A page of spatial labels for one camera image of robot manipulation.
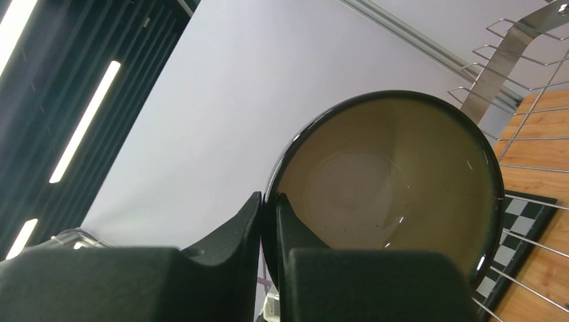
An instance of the white wall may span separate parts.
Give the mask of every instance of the white wall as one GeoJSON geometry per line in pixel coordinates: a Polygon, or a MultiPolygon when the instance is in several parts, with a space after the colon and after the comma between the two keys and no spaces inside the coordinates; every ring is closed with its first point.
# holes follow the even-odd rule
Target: white wall
{"type": "Polygon", "coordinates": [[[264,189],[325,109],[384,89],[450,100],[463,84],[339,1],[204,0],[83,227],[115,245],[190,245],[264,189]]]}

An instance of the black slatted wall panel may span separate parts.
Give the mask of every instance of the black slatted wall panel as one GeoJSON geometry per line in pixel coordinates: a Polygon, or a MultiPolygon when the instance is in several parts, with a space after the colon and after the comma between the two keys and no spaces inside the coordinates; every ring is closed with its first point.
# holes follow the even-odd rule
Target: black slatted wall panel
{"type": "Polygon", "coordinates": [[[38,1],[0,76],[0,260],[29,219],[28,245],[81,224],[188,21],[176,0],[38,1]],[[112,60],[111,89],[50,184],[112,60]]]}

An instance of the wooden cutting board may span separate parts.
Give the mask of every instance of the wooden cutting board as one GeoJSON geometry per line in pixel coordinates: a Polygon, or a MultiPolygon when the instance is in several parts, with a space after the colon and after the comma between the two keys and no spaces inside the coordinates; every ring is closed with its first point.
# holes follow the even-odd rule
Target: wooden cutting board
{"type": "MultiPolygon", "coordinates": [[[[517,112],[527,112],[537,95],[525,98],[517,112]]],[[[540,111],[569,107],[569,91],[546,92],[533,109],[540,111]]],[[[524,115],[516,115],[501,138],[511,138],[524,115]]],[[[569,109],[531,114],[517,138],[569,137],[569,109]]],[[[506,142],[497,142],[500,156],[506,142]]],[[[569,140],[514,141],[501,164],[569,170],[569,140]]],[[[569,173],[501,167],[505,188],[555,198],[569,207],[569,173]]],[[[569,254],[569,211],[559,210],[540,243],[569,254]]],[[[560,303],[569,303],[569,258],[535,248],[517,280],[560,303]]],[[[565,313],[521,286],[512,284],[496,314],[504,321],[569,321],[565,313]]]]}

